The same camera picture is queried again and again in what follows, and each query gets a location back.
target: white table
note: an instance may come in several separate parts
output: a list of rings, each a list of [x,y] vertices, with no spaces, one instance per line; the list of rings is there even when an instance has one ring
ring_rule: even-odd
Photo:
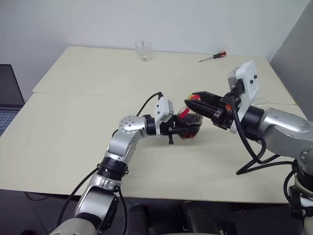
[[[68,47],[33,92],[141,97],[162,91],[170,99],[209,91],[229,91],[227,75],[253,60],[259,79],[259,98],[276,104],[294,104],[265,57],[232,56],[199,63],[210,55],[153,52],[141,62],[134,50]]]
[[[136,114],[144,100],[33,94],[0,137],[0,188],[69,194],[102,160],[119,120]],[[152,114],[155,103],[153,99],[142,114]],[[177,111],[183,101],[174,100],[173,105]],[[272,107],[303,117],[295,105]],[[168,145],[167,137],[139,142],[123,180],[125,196],[286,202],[282,186],[290,166],[236,176],[251,157],[238,135],[213,126],[209,119],[204,118],[193,140],[175,137],[174,142]],[[255,143],[252,147],[260,148]]]

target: robotic arm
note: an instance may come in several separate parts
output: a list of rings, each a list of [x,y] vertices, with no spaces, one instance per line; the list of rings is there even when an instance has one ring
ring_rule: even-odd
[[[307,235],[313,235],[313,133],[306,120],[273,108],[251,106],[258,93],[254,62],[247,62],[228,76],[230,92],[221,97],[198,92],[200,99],[185,100],[187,107],[210,118],[214,125],[232,133],[240,128],[253,141],[266,143],[271,152],[295,159],[295,185],[289,189],[293,214],[303,218]],[[137,142],[147,136],[169,136],[197,132],[200,124],[185,125],[173,114],[172,102],[159,95],[154,118],[127,116],[110,141],[104,159],[77,204],[75,217],[62,223],[52,235],[92,235],[107,229],[114,218],[122,178],[128,173]]]

